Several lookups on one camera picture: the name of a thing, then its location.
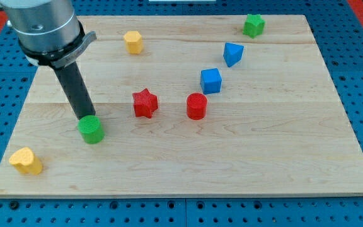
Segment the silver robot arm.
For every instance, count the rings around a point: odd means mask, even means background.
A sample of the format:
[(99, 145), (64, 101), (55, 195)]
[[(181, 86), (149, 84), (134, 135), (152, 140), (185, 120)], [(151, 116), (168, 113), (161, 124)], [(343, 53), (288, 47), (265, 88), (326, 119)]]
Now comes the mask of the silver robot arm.
[(70, 0), (0, 0), (26, 58), (48, 66), (81, 119), (96, 111), (76, 59), (97, 39), (86, 33)]

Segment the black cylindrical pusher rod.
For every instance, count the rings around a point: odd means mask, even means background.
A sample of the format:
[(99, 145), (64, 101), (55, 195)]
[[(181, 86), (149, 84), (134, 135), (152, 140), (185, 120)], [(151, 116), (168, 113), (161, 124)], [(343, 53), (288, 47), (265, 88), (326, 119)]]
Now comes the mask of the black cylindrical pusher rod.
[(76, 62), (54, 70), (57, 79), (78, 120), (96, 111)]

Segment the black clamp ring mount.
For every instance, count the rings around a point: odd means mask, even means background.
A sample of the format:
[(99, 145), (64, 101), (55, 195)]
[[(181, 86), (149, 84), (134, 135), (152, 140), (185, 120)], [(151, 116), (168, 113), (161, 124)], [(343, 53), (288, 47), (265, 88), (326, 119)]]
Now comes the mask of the black clamp ring mount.
[(26, 58), (35, 66), (49, 66), (53, 69), (61, 69), (74, 63), (76, 59), (87, 49), (89, 44), (97, 40), (96, 32), (92, 31), (85, 34), (83, 26), (78, 21), (80, 28), (79, 35), (63, 48), (54, 51), (35, 52), (23, 45), (21, 40), (19, 46), (26, 55)]

